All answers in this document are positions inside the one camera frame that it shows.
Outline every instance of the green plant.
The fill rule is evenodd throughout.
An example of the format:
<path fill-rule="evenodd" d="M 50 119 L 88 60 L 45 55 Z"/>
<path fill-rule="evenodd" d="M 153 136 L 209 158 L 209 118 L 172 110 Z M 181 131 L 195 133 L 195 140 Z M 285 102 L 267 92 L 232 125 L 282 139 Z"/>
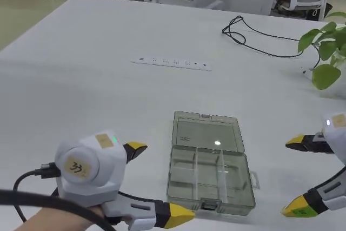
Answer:
<path fill-rule="evenodd" d="M 330 16 L 346 18 L 346 13 L 335 12 Z M 346 27 L 336 28 L 335 22 L 326 24 L 321 29 L 312 29 L 299 40 L 298 52 L 310 45 L 318 48 L 320 58 L 324 61 L 312 71 L 312 83 L 317 89 L 326 89 L 340 77 L 340 66 L 346 63 Z"/>

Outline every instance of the white device housing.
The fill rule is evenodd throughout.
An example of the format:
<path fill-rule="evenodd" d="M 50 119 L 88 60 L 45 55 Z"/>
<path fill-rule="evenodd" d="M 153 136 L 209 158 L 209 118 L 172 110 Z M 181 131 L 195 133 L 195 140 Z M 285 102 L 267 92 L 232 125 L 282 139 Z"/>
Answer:
<path fill-rule="evenodd" d="M 59 146 L 55 164 L 59 196 L 91 207 L 114 200 L 124 178 L 127 154 L 112 130 Z"/>
<path fill-rule="evenodd" d="M 346 114 L 335 113 L 324 117 L 323 135 L 334 154 L 346 165 Z"/>

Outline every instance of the table surface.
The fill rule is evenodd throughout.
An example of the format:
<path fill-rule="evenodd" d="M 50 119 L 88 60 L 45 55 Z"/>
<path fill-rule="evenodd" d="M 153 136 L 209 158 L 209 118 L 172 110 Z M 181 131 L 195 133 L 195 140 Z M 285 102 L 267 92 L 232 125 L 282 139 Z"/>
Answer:
<path fill-rule="evenodd" d="M 342 168 L 333 155 L 285 148 L 299 133 L 321 129 L 321 115 L 345 111 L 345 100 L 322 98 L 300 59 L 245 49 L 221 34 L 237 14 L 122 0 L 68 0 L 0 53 L 0 180 L 11 188 L 20 174 L 54 160 L 61 140 L 114 129 L 124 143 L 149 148 L 128 165 L 122 190 L 165 199 L 174 111 L 238 118 L 249 168 L 261 185 L 248 217 L 195 219 L 176 230 L 341 230 L 346 212 L 287 219 L 292 199 Z M 255 29 L 299 38 L 322 23 L 243 14 Z M 297 43 L 235 28 L 252 46 L 282 55 Z M 134 64 L 138 57 L 207 61 L 212 71 Z M 54 180 L 32 177 L 22 190 L 50 194 Z M 37 209 L 25 209 L 30 216 Z M 0 207 L 2 230 L 20 224 Z M 125 230 L 119 225 L 118 230 Z"/>

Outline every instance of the electrical outlet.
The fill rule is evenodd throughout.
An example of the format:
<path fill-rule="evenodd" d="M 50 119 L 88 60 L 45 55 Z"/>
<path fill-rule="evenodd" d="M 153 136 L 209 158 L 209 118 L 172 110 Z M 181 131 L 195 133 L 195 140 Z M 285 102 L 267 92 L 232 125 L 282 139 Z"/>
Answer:
<path fill-rule="evenodd" d="M 187 60 L 177 60 L 177 59 L 163 59 L 163 58 L 143 58 L 143 57 L 132 60 L 131 62 L 159 65 L 159 66 L 177 67 L 177 68 L 186 68 L 186 69 L 192 69 L 192 70 L 211 71 L 211 66 L 207 62 L 187 61 Z"/>

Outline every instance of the gray floor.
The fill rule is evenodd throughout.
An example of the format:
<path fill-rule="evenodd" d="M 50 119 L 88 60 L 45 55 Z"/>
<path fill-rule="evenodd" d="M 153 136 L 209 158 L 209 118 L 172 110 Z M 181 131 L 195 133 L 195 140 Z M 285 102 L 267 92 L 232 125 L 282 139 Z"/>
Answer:
<path fill-rule="evenodd" d="M 0 50 L 66 0 L 0 0 Z M 346 11 L 346 0 L 328 0 L 332 11 Z M 327 21 L 345 23 L 342 18 Z"/>

